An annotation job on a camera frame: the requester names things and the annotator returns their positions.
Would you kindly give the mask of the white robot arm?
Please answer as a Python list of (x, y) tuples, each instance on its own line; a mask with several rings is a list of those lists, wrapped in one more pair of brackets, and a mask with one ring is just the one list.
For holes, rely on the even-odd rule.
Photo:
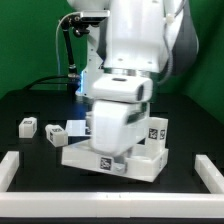
[(97, 53), (103, 74), (92, 85), (90, 141), (94, 151), (119, 156), (146, 138), (152, 73), (169, 77), (198, 53), (189, 0), (67, 0), (79, 12), (108, 11)]

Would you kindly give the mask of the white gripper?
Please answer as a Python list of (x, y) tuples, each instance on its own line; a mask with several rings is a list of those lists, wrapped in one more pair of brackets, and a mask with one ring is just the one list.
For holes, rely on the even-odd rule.
[(91, 140), (94, 151), (119, 156), (148, 133), (149, 104), (96, 100), (92, 107)]

